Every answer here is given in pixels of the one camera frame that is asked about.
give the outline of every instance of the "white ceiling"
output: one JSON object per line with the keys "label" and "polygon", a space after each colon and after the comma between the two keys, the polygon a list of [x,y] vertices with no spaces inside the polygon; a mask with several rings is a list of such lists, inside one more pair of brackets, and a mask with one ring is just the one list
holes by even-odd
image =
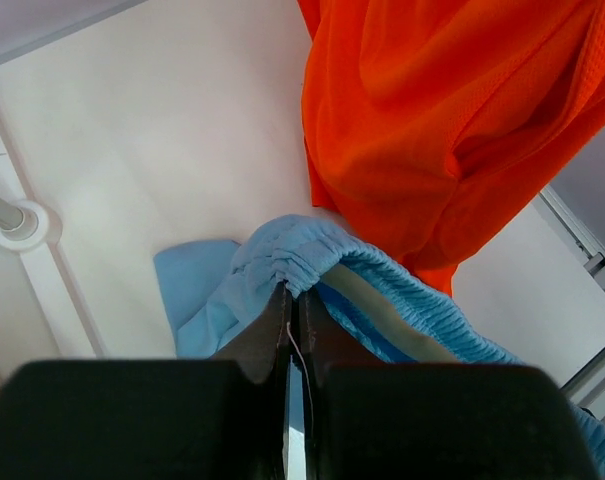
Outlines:
{"label": "white ceiling", "polygon": [[141,0],[0,0],[0,63]]}

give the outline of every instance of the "clothing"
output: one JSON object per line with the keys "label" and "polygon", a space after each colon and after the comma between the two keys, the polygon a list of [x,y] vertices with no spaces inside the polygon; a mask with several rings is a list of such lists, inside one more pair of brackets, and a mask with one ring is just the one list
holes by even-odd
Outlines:
{"label": "clothing", "polygon": [[605,0],[298,0],[312,202],[451,293],[605,124]]}
{"label": "clothing", "polygon": [[[242,246],[193,242],[160,252],[154,261],[179,357],[212,355],[258,317],[279,282],[297,298],[339,262],[460,361],[521,363],[477,334],[449,296],[327,220],[285,216],[260,227]],[[331,316],[364,347],[387,362],[411,361],[335,290],[326,285],[318,290]],[[573,412],[605,475],[605,425],[575,406]]]}

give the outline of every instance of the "orange shirt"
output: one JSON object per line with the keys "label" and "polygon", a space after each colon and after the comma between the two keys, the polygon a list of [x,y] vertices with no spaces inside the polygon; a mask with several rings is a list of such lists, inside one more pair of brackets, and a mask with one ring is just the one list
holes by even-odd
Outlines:
{"label": "orange shirt", "polygon": [[605,0],[298,0],[314,205],[451,293],[605,124]]}

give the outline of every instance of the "white string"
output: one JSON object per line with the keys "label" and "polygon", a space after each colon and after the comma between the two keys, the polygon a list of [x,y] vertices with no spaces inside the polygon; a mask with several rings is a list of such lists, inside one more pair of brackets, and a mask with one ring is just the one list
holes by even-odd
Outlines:
{"label": "white string", "polygon": [[304,376],[306,377],[306,390],[309,394],[309,404],[311,406],[311,438],[313,437],[313,429],[315,426],[315,418],[314,418],[314,409],[313,409],[313,397],[311,395],[311,381],[309,379],[309,371],[306,368],[306,363],[304,363],[304,358],[302,357],[302,352],[300,351],[300,348],[298,347],[297,343],[295,343],[295,340],[293,339],[293,335],[291,334],[291,322],[286,322],[286,333],[289,335],[289,339],[291,340],[291,343],[293,344],[293,348],[295,349],[296,353],[298,354],[298,357],[300,357],[300,363],[302,364],[302,369],[304,370]]}

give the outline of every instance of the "light blue cloth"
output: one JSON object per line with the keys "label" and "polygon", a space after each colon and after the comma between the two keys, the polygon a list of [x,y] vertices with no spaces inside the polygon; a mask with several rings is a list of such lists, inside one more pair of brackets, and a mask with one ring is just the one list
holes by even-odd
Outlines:
{"label": "light blue cloth", "polygon": [[[366,279],[407,323],[435,338],[461,361],[522,363],[476,333],[451,298],[424,285],[379,249],[332,222],[295,215],[263,225],[242,246],[231,241],[193,242],[156,255],[178,356],[212,355],[257,318],[278,282],[285,282],[297,298],[338,262]],[[367,349],[388,362],[411,361],[341,295],[318,287],[333,318]],[[572,408],[605,476],[605,425]]]}

